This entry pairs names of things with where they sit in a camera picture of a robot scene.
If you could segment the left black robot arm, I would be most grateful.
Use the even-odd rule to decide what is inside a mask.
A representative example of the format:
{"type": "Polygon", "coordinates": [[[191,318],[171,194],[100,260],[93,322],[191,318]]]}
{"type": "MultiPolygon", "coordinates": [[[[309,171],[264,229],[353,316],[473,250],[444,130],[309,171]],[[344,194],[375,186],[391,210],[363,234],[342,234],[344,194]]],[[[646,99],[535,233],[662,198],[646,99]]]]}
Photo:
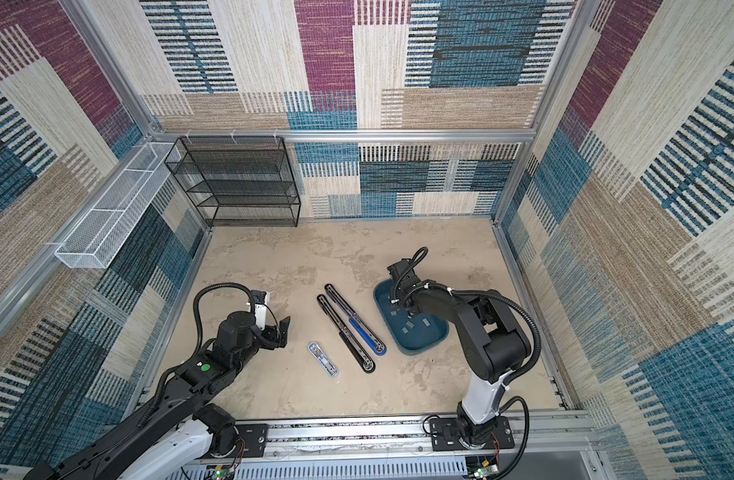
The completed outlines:
{"type": "Polygon", "coordinates": [[[166,369],[154,394],[140,408],[90,446],[52,467],[42,462],[28,479],[154,479],[206,454],[219,458],[241,452],[245,443],[235,418],[213,399],[229,387],[260,350],[283,349],[291,319],[273,318],[265,294],[236,282],[202,288],[192,302],[197,340],[193,353],[166,369]],[[205,339],[200,303],[221,289],[247,297],[217,334],[205,339]]]}

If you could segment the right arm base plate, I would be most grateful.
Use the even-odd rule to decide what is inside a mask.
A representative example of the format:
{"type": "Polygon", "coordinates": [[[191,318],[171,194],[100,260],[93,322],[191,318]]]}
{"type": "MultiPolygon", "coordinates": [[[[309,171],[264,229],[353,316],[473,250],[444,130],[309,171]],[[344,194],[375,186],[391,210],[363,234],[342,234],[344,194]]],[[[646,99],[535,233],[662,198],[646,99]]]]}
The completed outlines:
{"type": "Polygon", "coordinates": [[[432,417],[425,423],[434,451],[513,449],[515,440],[509,420],[496,416],[480,425],[458,418],[432,417]]]}

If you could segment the black stapler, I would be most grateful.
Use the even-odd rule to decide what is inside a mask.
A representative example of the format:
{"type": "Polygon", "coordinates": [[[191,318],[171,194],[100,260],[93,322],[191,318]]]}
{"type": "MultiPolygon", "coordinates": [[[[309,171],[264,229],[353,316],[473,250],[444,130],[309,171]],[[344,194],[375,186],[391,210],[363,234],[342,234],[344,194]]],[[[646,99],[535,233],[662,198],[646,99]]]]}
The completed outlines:
{"type": "Polygon", "coordinates": [[[317,302],[323,312],[337,327],[341,340],[344,342],[361,369],[367,374],[372,374],[376,369],[374,360],[369,356],[365,348],[359,343],[357,338],[346,326],[345,322],[332,307],[327,297],[324,294],[319,294],[317,296],[317,302]]]}

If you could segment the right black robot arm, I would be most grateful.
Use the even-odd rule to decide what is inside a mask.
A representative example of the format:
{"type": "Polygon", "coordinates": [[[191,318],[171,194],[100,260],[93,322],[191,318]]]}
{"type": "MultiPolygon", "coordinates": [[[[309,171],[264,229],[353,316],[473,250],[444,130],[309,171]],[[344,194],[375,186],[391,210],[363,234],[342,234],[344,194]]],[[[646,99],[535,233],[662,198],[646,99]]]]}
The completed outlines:
{"type": "Polygon", "coordinates": [[[422,280],[415,268],[426,257],[422,247],[411,258],[390,265],[390,302],[412,314],[428,314],[455,326],[471,381],[457,407],[461,445],[480,448],[500,427],[503,397],[516,379],[540,359],[542,339],[535,320],[497,290],[461,290],[422,280]]]}

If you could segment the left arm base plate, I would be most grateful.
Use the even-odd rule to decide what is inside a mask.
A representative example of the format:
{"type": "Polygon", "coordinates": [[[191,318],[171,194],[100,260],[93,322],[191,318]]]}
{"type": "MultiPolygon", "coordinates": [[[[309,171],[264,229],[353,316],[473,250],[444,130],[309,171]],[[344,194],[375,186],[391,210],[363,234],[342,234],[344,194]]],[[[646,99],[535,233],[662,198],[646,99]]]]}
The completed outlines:
{"type": "Polygon", "coordinates": [[[225,455],[227,459],[262,458],[268,440],[269,425],[266,423],[236,424],[225,455]]]}

